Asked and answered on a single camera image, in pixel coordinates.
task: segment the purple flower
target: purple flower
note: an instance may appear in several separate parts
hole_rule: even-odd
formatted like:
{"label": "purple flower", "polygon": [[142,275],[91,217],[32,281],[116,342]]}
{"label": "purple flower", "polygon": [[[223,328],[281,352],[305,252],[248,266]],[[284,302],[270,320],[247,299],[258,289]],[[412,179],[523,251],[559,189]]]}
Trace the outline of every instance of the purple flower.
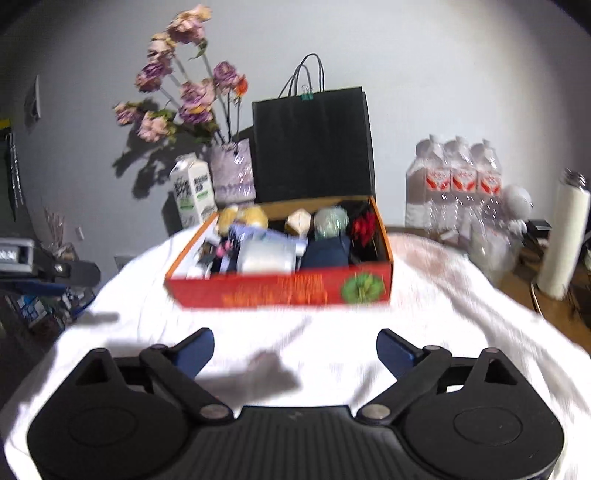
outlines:
{"label": "purple flower", "polygon": [[206,124],[213,120],[213,114],[211,110],[201,110],[199,113],[193,113],[185,106],[178,110],[179,117],[188,124]]}
{"label": "purple flower", "polygon": [[117,122],[119,125],[133,124],[142,118],[142,113],[137,107],[128,105],[127,103],[119,103],[113,108],[117,115]]}
{"label": "purple flower", "polygon": [[161,57],[148,63],[135,78],[135,85],[142,93],[155,92],[162,85],[162,77],[172,72],[170,59]]}
{"label": "purple flower", "polygon": [[199,45],[205,38],[205,29],[200,17],[191,11],[179,13],[168,26],[168,34],[175,42]]}
{"label": "purple flower", "polygon": [[203,79],[201,83],[183,83],[180,92],[181,98],[188,109],[197,107],[202,107],[202,109],[209,108],[216,99],[211,79]]}
{"label": "purple flower", "polygon": [[227,61],[218,63],[213,69],[213,80],[224,95],[236,86],[239,79],[236,68]]}

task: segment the yellow plush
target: yellow plush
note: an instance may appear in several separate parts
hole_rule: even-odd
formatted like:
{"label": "yellow plush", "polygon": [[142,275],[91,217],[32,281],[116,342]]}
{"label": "yellow plush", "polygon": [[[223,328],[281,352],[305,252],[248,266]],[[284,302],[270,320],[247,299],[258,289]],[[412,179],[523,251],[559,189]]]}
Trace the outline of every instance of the yellow plush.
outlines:
{"label": "yellow plush", "polygon": [[269,219],[267,218],[265,212],[262,211],[262,208],[258,205],[253,205],[252,207],[246,208],[244,210],[239,210],[236,220],[250,226],[257,226],[260,228],[269,227]]}
{"label": "yellow plush", "polygon": [[238,215],[238,205],[230,205],[229,207],[224,208],[217,219],[217,232],[221,236],[226,236],[228,234],[228,230],[230,230],[230,225],[234,223],[236,220],[236,216]]}

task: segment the red artificial flower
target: red artificial flower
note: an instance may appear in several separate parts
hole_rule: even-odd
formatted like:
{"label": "red artificial flower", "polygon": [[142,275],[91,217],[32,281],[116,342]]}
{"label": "red artificial flower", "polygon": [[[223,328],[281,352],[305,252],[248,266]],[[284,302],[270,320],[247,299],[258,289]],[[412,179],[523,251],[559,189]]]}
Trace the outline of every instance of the red artificial flower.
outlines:
{"label": "red artificial flower", "polygon": [[359,241],[362,247],[367,247],[375,233],[375,214],[366,212],[355,220],[351,225],[351,237]]}

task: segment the wooden table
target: wooden table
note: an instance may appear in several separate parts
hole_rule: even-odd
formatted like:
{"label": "wooden table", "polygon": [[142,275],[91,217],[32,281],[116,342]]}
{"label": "wooden table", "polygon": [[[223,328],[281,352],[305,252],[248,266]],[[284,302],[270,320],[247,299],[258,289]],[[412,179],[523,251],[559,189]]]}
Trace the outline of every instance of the wooden table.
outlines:
{"label": "wooden table", "polygon": [[[418,229],[386,227],[386,230],[392,233],[410,233],[423,237],[427,236],[425,231]],[[499,289],[513,300],[521,303],[524,307],[535,311],[530,295],[530,282],[537,274],[540,265],[533,261],[533,258],[531,252],[524,249],[522,261],[513,272],[508,273],[502,279]],[[589,285],[589,276],[583,267],[577,268],[573,284],[578,286]],[[591,353],[591,329],[582,321],[579,312],[573,306],[573,302],[569,299],[562,301],[550,299],[539,290],[536,290],[536,298],[546,321],[554,325],[554,327],[572,342],[578,343],[588,353]]]}

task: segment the white ball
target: white ball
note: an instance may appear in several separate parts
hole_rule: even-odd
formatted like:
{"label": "white ball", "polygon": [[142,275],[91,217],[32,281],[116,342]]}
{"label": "white ball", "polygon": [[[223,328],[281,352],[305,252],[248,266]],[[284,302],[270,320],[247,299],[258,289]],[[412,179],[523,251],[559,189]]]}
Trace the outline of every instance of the white ball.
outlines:
{"label": "white ball", "polygon": [[504,187],[501,193],[507,213],[515,220],[527,220],[530,218],[533,205],[531,196],[527,190],[519,185]]}

